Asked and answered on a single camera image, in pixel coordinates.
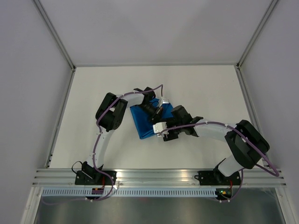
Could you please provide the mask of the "blue cloth napkin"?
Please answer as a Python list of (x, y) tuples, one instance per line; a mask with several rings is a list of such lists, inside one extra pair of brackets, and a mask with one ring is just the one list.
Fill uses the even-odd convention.
[(157, 98), (130, 107), (139, 139), (143, 140), (154, 136), (153, 125), (160, 122), (161, 119), (172, 118), (172, 109), (171, 103), (160, 104)]

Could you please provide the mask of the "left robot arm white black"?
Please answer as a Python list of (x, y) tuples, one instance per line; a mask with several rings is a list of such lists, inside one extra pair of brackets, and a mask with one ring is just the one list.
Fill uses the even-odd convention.
[(162, 89), (163, 85), (145, 90), (138, 88), (122, 95), (107, 93), (99, 106), (95, 118), (99, 128), (99, 135), (87, 161), (82, 163), (82, 172), (90, 184), (101, 182), (104, 155), (113, 132), (121, 125), (127, 108), (140, 107), (147, 115), (151, 124), (162, 118), (163, 107), (155, 107), (151, 101), (156, 97), (155, 90)]

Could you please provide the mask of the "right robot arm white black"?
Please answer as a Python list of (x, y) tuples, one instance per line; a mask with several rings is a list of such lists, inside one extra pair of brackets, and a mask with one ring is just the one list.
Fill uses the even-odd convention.
[(181, 105), (173, 108), (171, 114), (172, 117), (160, 120), (163, 129), (157, 134), (162, 135), (164, 141), (177, 139), (184, 132), (227, 143), (232, 155), (213, 169), (213, 178), (218, 184), (225, 184), (237, 171), (252, 169), (270, 149), (266, 139), (247, 120), (224, 124), (199, 116), (193, 118)]

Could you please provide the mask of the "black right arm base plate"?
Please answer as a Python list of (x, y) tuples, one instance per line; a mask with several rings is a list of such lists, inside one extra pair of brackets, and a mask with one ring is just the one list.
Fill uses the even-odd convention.
[(239, 186), (241, 184), (239, 172), (225, 177), (221, 173), (216, 173), (211, 170), (202, 170), (198, 171), (194, 179), (199, 181), (200, 186)]

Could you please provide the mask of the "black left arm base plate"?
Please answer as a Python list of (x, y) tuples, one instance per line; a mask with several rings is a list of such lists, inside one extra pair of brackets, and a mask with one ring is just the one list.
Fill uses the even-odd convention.
[(78, 171), (75, 178), (75, 185), (111, 185), (112, 181), (107, 175), (96, 172), (96, 176), (91, 178), (83, 171)]

